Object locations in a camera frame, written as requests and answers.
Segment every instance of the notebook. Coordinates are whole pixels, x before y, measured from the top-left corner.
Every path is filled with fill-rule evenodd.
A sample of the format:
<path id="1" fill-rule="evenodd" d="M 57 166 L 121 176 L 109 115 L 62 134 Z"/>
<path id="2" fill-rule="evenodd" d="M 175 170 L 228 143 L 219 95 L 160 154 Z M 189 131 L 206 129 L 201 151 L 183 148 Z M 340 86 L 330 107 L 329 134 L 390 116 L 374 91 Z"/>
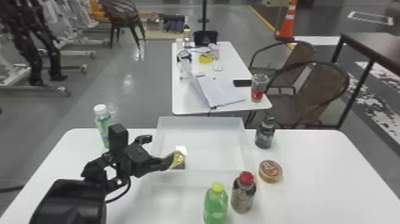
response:
<path id="1" fill-rule="evenodd" d="M 218 79 L 211 76 L 197 76 L 193 74 L 186 60 L 181 61 L 183 72 L 187 72 L 190 83 L 209 108 L 221 107 L 245 100 L 235 92 L 233 85 L 221 85 Z"/>

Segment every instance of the clear plastic bin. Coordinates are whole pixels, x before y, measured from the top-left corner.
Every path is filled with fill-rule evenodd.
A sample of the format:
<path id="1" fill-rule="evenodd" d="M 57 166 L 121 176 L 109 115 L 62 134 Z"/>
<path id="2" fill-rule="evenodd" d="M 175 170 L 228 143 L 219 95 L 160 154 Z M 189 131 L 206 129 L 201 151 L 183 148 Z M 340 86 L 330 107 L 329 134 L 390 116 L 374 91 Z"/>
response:
<path id="1" fill-rule="evenodd" d="M 180 150 L 186 170 L 254 170 L 239 117 L 160 117 L 152 154 Z"/>
<path id="2" fill-rule="evenodd" d="M 169 170 L 142 177 L 139 189 L 124 199 L 118 209 L 111 209 L 108 222 L 128 224 L 204 224 L 203 209 L 205 193 L 214 181 L 220 181 L 229 197 L 227 222 L 229 224 L 265 224 L 268 210 L 256 192 L 254 203 L 246 214 L 236 213 L 231 205 L 233 180 L 240 172 Z"/>

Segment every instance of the green bottle cap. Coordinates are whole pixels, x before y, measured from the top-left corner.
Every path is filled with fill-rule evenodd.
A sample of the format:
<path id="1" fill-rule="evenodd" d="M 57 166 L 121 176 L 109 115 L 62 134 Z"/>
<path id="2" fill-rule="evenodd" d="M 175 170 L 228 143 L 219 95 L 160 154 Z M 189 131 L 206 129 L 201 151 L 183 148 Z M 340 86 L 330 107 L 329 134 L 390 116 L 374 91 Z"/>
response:
<path id="1" fill-rule="evenodd" d="M 224 191 L 224 185 L 221 182 L 214 182 L 211 185 L 211 189 L 212 191 L 214 191 L 214 193 L 222 193 Z"/>

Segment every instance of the brown wicker chair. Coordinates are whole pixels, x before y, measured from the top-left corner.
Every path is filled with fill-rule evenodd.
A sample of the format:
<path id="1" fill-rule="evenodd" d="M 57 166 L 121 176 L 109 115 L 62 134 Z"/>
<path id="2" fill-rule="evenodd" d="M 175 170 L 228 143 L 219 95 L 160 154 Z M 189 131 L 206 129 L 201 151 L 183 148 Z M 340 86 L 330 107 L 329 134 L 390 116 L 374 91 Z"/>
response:
<path id="1" fill-rule="evenodd" d="M 285 64 L 283 67 L 288 66 L 290 64 L 294 63 L 301 63 L 305 61 L 311 60 L 311 57 L 315 53 L 314 47 L 304 41 L 293 41 L 291 43 L 297 43 L 293 51 L 290 53 L 289 57 L 287 58 Z M 251 58 L 250 65 L 249 65 L 249 70 L 252 74 L 259 74 L 259 73 L 264 73 L 267 76 L 271 76 L 274 74 L 278 69 L 273 69 L 269 67 L 254 67 L 254 59 L 255 56 L 257 56 L 258 53 L 263 52 L 267 49 L 273 48 L 275 46 L 283 45 L 286 44 L 286 42 L 278 42 L 275 44 L 272 44 L 270 46 L 266 46 L 264 48 L 259 49 L 256 51 Z M 281 88 L 291 88 L 293 90 L 293 94 L 296 94 L 296 88 L 293 86 L 293 84 L 296 82 L 300 74 L 303 72 L 305 66 L 303 67 L 298 67 L 296 69 L 293 69 L 291 71 L 286 72 L 285 74 L 280 75 L 274 82 L 274 85 L 271 86 L 272 88 L 278 88 L 279 93 L 282 93 Z"/>
<path id="2" fill-rule="evenodd" d="M 139 37 L 136 34 L 135 27 L 140 28 L 144 41 L 146 41 L 145 29 L 140 20 L 139 11 L 132 0 L 100 0 L 100 3 L 103 6 L 104 16 L 111 23 L 110 48 L 113 48 L 115 30 L 117 31 L 117 41 L 119 41 L 121 28 L 129 27 L 136 45 L 140 49 Z"/>
<path id="3" fill-rule="evenodd" d="M 286 72 L 307 66 L 311 68 L 300 90 L 295 94 L 267 95 L 273 107 L 266 111 L 273 116 L 282 128 L 295 129 L 299 125 L 323 128 L 319 117 L 326 107 L 338 99 L 347 90 L 349 76 L 335 64 L 319 61 L 295 63 L 277 71 L 270 80 L 267 90 L 274 85 L 275 80 Z"/>

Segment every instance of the plastic bottle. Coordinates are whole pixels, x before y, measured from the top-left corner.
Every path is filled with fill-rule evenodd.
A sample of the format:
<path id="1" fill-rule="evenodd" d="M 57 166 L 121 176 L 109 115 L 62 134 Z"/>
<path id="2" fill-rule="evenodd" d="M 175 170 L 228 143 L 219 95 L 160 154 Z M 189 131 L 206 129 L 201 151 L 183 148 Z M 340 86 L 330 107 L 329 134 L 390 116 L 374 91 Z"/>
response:
<path id="1" fill-rule="evenodd" d="M 183 30 L 183 47 L 184 48 L 190 48 L 191 44 L 190 44 L 190 29 L 185 29 Z"/>
<path id="2" fill-rule="evenodd" d="M 262 149 L 270 148 L 274 133 L 274 117 L 267 116 L 257 127 L 257 131 L 255 133 L 255 144 Z"/>
<path id="3" fill-rule="evenodd" d="M 228 209 L 228 195 L 221 182 L 214 182 L 205 194 L 203 219 L 205 224 L 224 224 Z"/>
<path id="4" fill-rule="evenodd" d="M 246 213 L 253 206 L 256 191 L 253 174 L 244 171 L 233 181 L 230 204 L 237 213 Z"/>
<path id="5" fill-rule="evenodd" d="M 103 140 L 104 147 L 109 148 L 110 143 L 108 142 L 108 127 L 113 125 L 111 115 L 107 111 L 107 107 L 104 104 L 96 105 L 93 110 L 95 111 L 95 123 L 100 131 L 101 139 Z"/>

